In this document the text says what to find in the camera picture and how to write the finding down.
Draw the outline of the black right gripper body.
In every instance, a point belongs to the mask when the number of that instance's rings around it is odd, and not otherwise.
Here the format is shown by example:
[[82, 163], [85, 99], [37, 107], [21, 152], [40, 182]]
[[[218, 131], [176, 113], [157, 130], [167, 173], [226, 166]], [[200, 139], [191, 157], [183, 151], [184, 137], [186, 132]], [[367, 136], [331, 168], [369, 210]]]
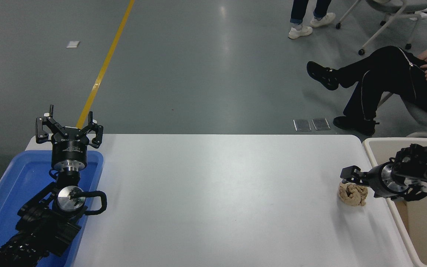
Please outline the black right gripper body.
[[365, 174], [365, 180], [369, 187], [374, 191], [374, 198], [384, 198], [384, 187], [381, 178], [382, 165], [378, 165], [370, 169]]

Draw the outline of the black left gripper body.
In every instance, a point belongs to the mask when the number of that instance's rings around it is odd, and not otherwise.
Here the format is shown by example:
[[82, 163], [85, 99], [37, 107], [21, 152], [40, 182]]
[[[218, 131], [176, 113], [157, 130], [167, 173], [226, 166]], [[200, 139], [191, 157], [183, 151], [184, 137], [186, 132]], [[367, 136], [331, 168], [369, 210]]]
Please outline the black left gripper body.
[[51, 137], [53, 168], [67, 165], [85, 168], [87, 166], [88, 137], [80, 129], [64, 128], [64, 133], [55, 132]]

